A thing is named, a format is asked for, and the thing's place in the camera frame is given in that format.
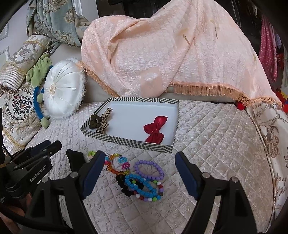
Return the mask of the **person's left hand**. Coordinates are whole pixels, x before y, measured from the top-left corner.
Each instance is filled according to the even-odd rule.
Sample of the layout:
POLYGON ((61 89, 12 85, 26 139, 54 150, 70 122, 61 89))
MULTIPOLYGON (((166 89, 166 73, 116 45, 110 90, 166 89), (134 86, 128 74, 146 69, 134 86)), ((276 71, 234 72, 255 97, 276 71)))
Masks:
MULTIPOLYGON (((17 214, 18 216, 25 216, 32 200, 31 193, 28 193, 24 198, 13 199, 7 197, 4 200, 3 205, 11 211, 11 213, 17 214)), ((1 219, 7 226, 11 233, 21 233, 22 226, 14 218, 15 215, 5 215, 1 212, 1 219)))

